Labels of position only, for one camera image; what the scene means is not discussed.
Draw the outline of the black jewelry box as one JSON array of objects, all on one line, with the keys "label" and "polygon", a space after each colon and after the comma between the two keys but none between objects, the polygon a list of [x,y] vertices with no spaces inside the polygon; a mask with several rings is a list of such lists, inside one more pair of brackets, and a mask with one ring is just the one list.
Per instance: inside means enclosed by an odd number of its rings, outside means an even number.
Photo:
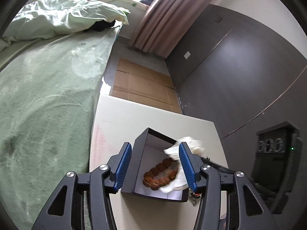
[{"label": "black jewelry box", "polygon": [[164,152],[174,144],[174,139],[151,128],[138,136],[121,192],[169,202],[187,202],[188,189],[169,193],[160,191],[160,187],[172,181],[177,172],[178,162]]}]

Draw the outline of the white low table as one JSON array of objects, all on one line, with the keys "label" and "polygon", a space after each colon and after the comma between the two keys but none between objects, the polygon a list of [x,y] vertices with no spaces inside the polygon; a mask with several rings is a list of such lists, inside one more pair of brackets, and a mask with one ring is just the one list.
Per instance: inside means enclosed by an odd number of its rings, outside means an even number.
[{"label": "white low table", "polygon": [[[166,158],[163,149],[171,146],[147,134],[147,128],[178,140],[190,136],[200,140],[205,155],[213,162],[226,166],[227,161],[214,123],[153,108],[110,96],[111,86],[103,83],[92,133],[89,169],[106,164],[117,154],[124,142],[139,142],[145,152],[142,173]],[[117,193],[111,204],[118,229],[193,229],[198,206],[188,202],[170,202]]]}]

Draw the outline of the dark grey wardrobe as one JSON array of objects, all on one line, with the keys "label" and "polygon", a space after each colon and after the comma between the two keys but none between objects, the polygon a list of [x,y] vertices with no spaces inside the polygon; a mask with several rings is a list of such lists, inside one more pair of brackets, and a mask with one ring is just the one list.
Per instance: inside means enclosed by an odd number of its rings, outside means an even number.
[{"label": "dark grey wardrobe", "polygon": [[306,58],[264,24],[209,5],[166,63],[183,113],[214,122],[230,169],[251,174],[257,132],[281,122],[306,141]]}]

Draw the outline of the flattened cardboard floor sheets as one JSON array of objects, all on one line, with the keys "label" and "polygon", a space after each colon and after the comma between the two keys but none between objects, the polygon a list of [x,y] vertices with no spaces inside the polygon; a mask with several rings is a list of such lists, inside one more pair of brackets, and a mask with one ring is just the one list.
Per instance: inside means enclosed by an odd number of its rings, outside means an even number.
[{"label": "flattened cardboard floor sheets", "polygon": [[171,77],[119,59],[111,96],[174,113],[182,113]]}]

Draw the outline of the green bed sheet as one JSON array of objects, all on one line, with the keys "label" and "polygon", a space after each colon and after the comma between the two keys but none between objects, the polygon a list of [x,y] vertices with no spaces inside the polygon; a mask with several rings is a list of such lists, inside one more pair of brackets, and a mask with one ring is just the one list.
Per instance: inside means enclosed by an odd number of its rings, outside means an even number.
[{"label": "green bed sheet", "polygon": [[1,203],[31,229],[66,172],[86,173],[100,83],[119,26],[1,52]]}]

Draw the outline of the black garment on bed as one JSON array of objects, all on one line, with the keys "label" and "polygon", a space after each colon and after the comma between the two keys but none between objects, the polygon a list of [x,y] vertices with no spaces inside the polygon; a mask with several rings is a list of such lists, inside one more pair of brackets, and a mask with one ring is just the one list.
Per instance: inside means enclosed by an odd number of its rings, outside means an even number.
[{"label": "black garment on bed", "polygon": [[96,31],[96,32],[101,32],[104,29],[112,28],[115,25],[115,20],[112,22],[107,22],[107,21],[96,21],[92,26],[90,26],[88,29],[85,29],[84,32],[88,31]]}]

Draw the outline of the pink curtain right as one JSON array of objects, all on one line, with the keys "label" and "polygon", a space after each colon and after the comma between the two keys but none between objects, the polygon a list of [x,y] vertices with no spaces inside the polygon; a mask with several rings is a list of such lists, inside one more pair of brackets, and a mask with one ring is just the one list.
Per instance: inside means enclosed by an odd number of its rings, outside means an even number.
[{"label": "pink curtain right", "polygon": [[130,37],[130,45],[167,58],[212,0],[154,0]]}]

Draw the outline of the light green duvet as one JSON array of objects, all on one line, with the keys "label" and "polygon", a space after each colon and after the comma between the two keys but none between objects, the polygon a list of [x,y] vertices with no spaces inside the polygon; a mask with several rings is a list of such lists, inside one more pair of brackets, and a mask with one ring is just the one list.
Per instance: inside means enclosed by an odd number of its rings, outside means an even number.
[{"label": "light green duvet", "polygon": [[128,25],[129,13],[125,8],[96,0],[29,0],[1,36],[1,49],[20,40],[77,33],[99,21]]}]

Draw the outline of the white wall switch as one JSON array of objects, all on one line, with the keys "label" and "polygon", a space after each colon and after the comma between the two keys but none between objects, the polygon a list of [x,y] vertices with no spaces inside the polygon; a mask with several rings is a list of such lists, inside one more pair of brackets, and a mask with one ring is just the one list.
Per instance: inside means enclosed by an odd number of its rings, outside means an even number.
[{"label": "white wall switch", "polygon": [[187,51],[184,55],[184,58],[187,60],[191,56],[191,53]]}]

